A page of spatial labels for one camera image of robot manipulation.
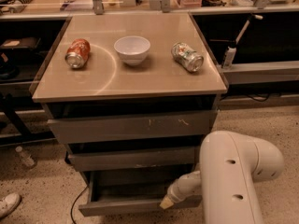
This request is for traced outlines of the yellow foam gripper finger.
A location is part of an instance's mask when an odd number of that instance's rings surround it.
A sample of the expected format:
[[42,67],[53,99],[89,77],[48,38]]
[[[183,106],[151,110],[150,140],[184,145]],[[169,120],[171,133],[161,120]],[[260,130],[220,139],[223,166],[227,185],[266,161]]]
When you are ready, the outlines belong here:
[[170,199],[168,195],[165,195],[160,203],[160,207],[163,209],[168,209],[172,207],[175,203]]

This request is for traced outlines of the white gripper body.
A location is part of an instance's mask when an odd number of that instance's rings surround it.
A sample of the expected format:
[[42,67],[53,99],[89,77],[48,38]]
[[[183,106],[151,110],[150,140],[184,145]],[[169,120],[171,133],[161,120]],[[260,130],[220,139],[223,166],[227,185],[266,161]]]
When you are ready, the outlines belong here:
[[178,180],[173,182],[167,190],[167,197],[172,203],[183,202],[190,194],[190,189],[182,186]]

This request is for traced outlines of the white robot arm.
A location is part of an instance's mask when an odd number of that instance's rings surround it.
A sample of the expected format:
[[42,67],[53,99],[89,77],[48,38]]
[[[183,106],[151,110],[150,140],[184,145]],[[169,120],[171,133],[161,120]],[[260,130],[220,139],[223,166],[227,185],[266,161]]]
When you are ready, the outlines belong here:
[[167,209],[200,192],[205,224],[264,224],[254,184],[277,178],[284,158],[272,143],[240,133],[205,137],[193,172],[170,185],[160,207]]

